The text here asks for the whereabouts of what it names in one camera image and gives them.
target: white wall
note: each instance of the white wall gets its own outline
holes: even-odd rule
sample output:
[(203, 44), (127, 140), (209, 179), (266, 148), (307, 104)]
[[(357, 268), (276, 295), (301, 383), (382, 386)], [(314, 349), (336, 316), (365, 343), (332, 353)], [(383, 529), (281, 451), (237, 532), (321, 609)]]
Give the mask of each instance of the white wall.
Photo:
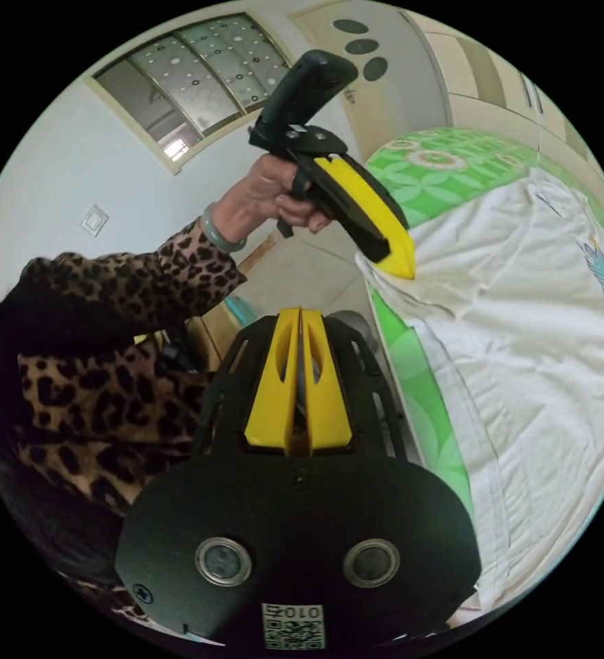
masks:
[[(286, 16), (314, 4), (316, 0), (231, 2), (187, 14), (138, 39), (147, 41), (218, 12), (249, 9), (264, 18), (272, 38), (297, 58), (312, 46)], [(124, 51), (134, 44), (126, 44)], [(337, 132), (357, 154), (338, 99), (314, 123)], [(247, 137), (247, 126), (238, 128), (174, 176), (82, 80), (74, 82), (32, 126), (0, 176), (0, 300), (36, 256), (154, 250), (248, 172), (262, 152), (250, 147)], [(110, 218), (97, 238), (80, 226), (94, 204)], [(253, 234), (242, 256), (274, 228), (269, 222)]]

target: hand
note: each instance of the hand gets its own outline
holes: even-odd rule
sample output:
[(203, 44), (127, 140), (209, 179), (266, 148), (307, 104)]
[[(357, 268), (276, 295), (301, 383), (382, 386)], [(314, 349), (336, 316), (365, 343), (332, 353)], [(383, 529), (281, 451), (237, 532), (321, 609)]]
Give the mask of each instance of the hand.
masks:
[(240, 242), (266, 220), (281, 218), (292, 227), (322, 231), (330, 219), (311, 202), (290, 196), (297, 166), (265, 154), (215, 205), (213, 223), (229, 242)]

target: window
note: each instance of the window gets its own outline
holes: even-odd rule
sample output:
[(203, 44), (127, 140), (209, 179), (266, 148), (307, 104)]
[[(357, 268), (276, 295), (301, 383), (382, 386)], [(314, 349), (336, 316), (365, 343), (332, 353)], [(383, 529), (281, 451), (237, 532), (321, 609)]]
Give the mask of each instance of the window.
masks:
[(165, 34), (95, 79), (177, 161), (259, 110), (288, 66), (254, 20), (234, 14)]

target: door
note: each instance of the door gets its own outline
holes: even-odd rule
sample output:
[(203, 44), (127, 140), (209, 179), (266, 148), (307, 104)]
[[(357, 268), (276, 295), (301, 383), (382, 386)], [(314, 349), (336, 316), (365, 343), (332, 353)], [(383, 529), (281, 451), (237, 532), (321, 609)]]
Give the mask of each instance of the door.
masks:
[(290, 19), (314, 47), (359, 68), (342, 99), (362, 161), (407, 132), (449, 125), (448, 95), (432, 49), (401, 10), (340, 0)]

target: screw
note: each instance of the screw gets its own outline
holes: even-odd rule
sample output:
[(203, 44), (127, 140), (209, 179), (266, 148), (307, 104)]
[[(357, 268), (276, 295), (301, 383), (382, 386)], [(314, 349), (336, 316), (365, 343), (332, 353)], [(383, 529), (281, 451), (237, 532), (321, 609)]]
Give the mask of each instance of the screw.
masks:
[(293, 469), (290, 475), (290, 485), (293, 489), (306, 489), (309, 484), (310, 478), (306, 469)]
[(151, 595), (151, 591), (146, 586), (142, 586), (141, 583), (136, 583), (132, 587), (132, 591), (135, 593), (136, 598), (138, 598), (140, 602), (144, 602), (145, 604), (151, 604), (151, 602), (153, 602), (153, 595)]

